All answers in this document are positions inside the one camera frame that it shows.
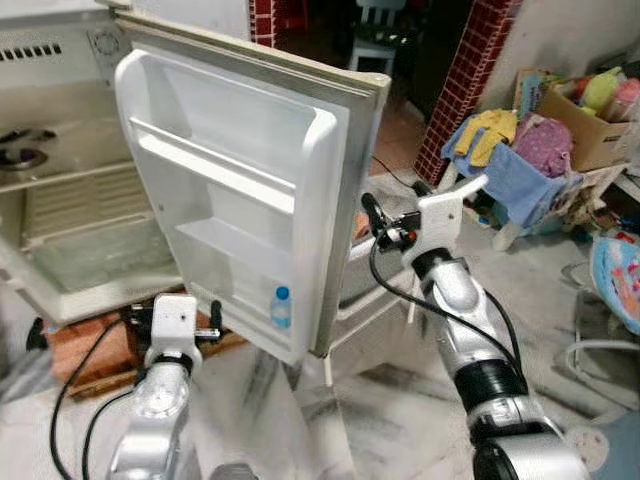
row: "refrigerator door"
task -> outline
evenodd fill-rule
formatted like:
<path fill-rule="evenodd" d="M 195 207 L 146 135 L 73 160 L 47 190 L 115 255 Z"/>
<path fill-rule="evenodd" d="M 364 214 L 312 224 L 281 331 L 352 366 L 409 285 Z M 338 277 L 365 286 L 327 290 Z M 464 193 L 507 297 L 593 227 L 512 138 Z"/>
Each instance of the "refrigerator door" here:
<path fill-rule="evenodd" d="M 120 119 L 187 290 L 285 362 L 322 355 L 389 78 L 117 15 Z"/>

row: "cardboard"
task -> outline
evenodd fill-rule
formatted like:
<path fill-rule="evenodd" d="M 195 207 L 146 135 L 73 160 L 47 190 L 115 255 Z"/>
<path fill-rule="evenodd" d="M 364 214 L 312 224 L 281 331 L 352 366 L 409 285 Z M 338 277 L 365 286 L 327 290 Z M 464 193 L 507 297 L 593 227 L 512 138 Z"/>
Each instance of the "cardboard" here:
<path fill-rule="evenodd" d="M 571 168 L 588 172 L 628 162 L 629 153 L 624 135 L 631 123 L 608 123 L 582 111 L 569 97 L 573 82 L 554 85 L 538 107 L 538 113 L 564 123 L 573 136 Z"/>

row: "white chair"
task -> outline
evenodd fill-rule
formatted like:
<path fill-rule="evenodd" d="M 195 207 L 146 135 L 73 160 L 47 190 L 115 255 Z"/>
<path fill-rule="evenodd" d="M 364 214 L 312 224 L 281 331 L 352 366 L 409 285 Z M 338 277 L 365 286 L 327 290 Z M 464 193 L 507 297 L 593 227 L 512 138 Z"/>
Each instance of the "white chair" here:
<path fill-rule="evenodd" d="M 362 7 L 361 23 L 369 23 L 369 17 L 373 14 L 373 25 L 381 25 L 382 18 L 386 12 L 386 25 L 392 27 L 396 18 L 396 11 L 404 8 L 406 0 L 357 0 L 357 4 Z M 381 58 L 386 60 L 384 72 L 391 76 L 393 73 L 393 60 L 396 56 L 396 49 L 367 42 L 360 38 L 353 41 L 353 51 L 349 61 L 349 70 L 357 71 L 360 58 Z"/>

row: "blue cloth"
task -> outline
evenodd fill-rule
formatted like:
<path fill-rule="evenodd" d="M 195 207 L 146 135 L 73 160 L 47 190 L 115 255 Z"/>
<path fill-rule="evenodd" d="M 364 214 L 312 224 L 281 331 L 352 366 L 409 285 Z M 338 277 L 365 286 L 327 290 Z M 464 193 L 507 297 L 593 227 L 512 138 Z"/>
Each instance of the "blue cloth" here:
<path fill-rule="evenodd" d="M 548 178 L 532 167 L 522 157 L 505 144 L 498 144 L 491 154 L 487 167 L 472 167 L 471 152 L 484 133 L 480 128 L 476 133 L 467 155 L 456 155 L 455 146 L 469 117 L 442 147 L 443 160 L 455 162 L 458 172 L 465 177 L 484 173 L 489 182 L 484 191 L 507 209 L 509 220 L 524 228 L 531 227 L 549 211 L 553 199 L 566 185 L 566 177 Z"/>

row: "water bottle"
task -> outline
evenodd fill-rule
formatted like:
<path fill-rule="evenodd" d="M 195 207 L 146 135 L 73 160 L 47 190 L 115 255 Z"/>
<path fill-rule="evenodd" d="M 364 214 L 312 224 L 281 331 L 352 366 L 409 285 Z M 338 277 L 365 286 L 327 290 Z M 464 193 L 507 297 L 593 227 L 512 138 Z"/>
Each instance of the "water bottle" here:
<path fill-rule="evenodd" d="M 288 329 L 291 326 L 291 296 L 287 287 L 276 288 L 271 300 L 271 321 L 280 328 Z"/>

